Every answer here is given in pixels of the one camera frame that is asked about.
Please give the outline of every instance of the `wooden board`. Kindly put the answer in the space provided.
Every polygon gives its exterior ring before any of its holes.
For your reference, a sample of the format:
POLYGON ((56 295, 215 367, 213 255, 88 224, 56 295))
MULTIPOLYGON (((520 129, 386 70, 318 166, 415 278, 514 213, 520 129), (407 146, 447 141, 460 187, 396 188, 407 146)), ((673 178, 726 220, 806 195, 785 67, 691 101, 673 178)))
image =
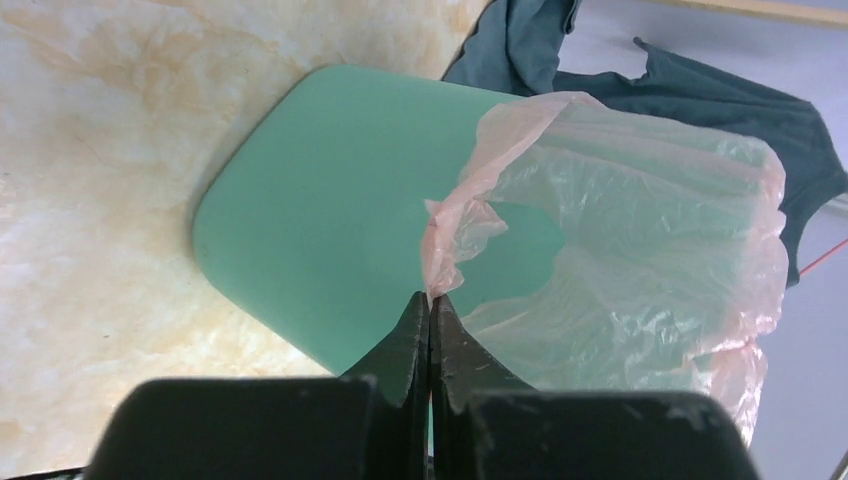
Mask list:
POLYGON ((766 0, 647 0, 681 7, 848 29, 848 10, 808 7, 766 0))

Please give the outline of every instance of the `red string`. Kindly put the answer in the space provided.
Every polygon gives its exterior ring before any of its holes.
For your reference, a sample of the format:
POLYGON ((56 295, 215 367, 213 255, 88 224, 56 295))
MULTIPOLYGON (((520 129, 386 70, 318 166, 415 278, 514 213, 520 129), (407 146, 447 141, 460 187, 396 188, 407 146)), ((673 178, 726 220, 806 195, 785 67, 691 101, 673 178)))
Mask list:
POLYGON ((811 264, 807 265, 806 267, 804 267, 804 269, 803 269, 803 270, 801 270, 801 275, 803 276, 803 275, 805 275, 805 274, 809 273, 809 272, 810 272, 810 270, 812 270, 812 269, 816 268, 817 266, 819 266, 820 264, 824 263, 824 261, 825 261, 825 260, 827 260, 828 258, 830 258, 831 256, 833 256, 836 252, 838 252, 839 250, 841 250, 841 249, 842 249, 843 247, 845 247, 846 245, 848 245, 848 238, 846 238, 845 240, 843 240, 842 242, 840 242, 840 243, 839 243, 839 245, 837 245, 837 246, 835 246, 835 247, 831 248, 830 250, 828 250, 828 252, 827 252, 827 253, 825 253, 824 255, 822 255, 821 257, 819 257, 818 259, 816 259, 816 261, 814 261, 813 263, 811 263, 811 264))

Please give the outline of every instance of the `marble table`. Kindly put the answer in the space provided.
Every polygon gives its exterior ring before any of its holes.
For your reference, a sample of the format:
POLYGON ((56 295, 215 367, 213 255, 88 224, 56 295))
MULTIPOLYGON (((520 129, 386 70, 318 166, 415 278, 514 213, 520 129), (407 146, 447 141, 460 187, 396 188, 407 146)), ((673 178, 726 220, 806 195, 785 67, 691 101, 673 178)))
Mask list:
POLYGON ((198 270, 206 187, 301 78, 439 78, 487 0, 4 0, 0 477, 79 466, 162 376, 324 370, 198 270))

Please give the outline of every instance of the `green cloth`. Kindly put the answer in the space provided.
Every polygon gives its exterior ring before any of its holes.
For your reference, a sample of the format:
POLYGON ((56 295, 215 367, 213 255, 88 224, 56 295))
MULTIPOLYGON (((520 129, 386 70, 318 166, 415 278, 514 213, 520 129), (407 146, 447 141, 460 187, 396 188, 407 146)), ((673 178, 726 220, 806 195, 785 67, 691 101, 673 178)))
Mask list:
POLYGON ((671 118, 759 138, 786 170, 781 240, 789 254, 787 285, 799 281, 798 245, 822 205, 848 192, 827 126, 815 107, 783 92, 675 55, 636 39, 648 52, 647 73, 558 72, 558 53, 574 26, 575 0, 496 0, 445 81, 516 95, 584 91, 623 112, 671 118))

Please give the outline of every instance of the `table surface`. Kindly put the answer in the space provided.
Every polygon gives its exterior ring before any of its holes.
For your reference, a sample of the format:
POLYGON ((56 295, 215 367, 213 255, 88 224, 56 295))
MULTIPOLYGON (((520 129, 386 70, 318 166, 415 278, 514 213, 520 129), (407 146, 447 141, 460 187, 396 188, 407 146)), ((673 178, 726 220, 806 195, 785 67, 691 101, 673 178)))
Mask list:
POLYGON ((439 78, 487 0, 73 3, 0 6, 0 477, 84 464, 149 378, 323 374, 208 284, 194 209, 307 73, 439 78))

